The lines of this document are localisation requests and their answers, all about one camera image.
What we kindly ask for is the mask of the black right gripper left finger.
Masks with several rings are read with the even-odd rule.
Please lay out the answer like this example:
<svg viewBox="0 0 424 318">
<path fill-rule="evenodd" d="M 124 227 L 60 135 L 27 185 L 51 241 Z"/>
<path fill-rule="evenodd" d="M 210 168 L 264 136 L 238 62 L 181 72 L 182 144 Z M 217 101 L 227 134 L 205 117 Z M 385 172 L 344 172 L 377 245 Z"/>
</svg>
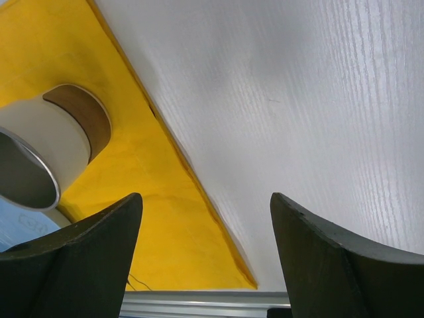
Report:
<svg viewBox="0 0 424 318">
<path fill-rule="evenodd" d="M 1 253 L 2 317 L 118 317 L 142 220 L 131 193 Z"/>
</svg>

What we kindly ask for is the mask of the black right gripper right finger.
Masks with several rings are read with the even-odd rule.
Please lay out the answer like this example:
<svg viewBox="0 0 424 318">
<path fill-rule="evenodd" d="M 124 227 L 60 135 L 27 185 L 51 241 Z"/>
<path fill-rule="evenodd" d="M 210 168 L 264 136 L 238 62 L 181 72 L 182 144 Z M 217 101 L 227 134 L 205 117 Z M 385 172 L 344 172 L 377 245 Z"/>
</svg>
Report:
<svg viewBox="0 0 424 318">
<path fill-rule="evenodd" d="M 362 237 L 281 193 L 270 213 L 294 317 L 423 316 L 423 255 Z"/>
</svg>

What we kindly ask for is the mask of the blue round plate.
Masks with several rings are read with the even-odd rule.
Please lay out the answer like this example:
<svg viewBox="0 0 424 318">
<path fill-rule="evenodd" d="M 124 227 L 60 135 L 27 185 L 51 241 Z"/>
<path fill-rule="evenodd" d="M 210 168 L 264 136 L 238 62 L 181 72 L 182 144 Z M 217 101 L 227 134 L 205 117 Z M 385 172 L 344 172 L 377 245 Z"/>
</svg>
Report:
<svg viewBox="0 0 424 318">
<path fill-rule="evenodd" d="M 17 207 L 4 199 L 1 199 L 0 213 L 1 252 L 71 224 L 57 209 L 47 212 L 30 211 Z"/>
</svg>

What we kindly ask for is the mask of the yellow Pikachu cloth placemat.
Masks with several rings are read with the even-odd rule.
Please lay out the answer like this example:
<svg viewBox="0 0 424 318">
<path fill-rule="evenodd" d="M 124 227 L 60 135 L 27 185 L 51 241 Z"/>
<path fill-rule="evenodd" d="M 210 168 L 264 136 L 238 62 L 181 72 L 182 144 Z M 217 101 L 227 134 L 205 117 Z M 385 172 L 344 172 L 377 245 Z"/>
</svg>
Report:
<svg viewBox="0 0 424 318">
<path fill-rule="evenodd" d="M 256 289 L 95 3 L 2 1 L 1 104 L 61 83 L 91 91 L 112 122 L 108 146 L 65 192 L 64 213 L 77 221 L 130 193 L 143 199 L 127 289 Z"/>
</svg>

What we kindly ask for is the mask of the brown and white metal cup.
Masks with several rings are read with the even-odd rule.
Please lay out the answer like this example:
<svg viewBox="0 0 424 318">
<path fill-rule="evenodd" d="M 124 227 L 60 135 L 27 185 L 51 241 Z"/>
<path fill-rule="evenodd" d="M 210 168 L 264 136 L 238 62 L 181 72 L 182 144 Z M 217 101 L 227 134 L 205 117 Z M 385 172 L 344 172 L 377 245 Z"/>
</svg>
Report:
<svg viewBox="0 0 424 318">
<path fill-rule="evenodd" d="M 1 198 L 31 211 L 57 207 L 111 133 L 103 103 L 78 85 L 57 85 L 3 106 Z"/>
</svg>

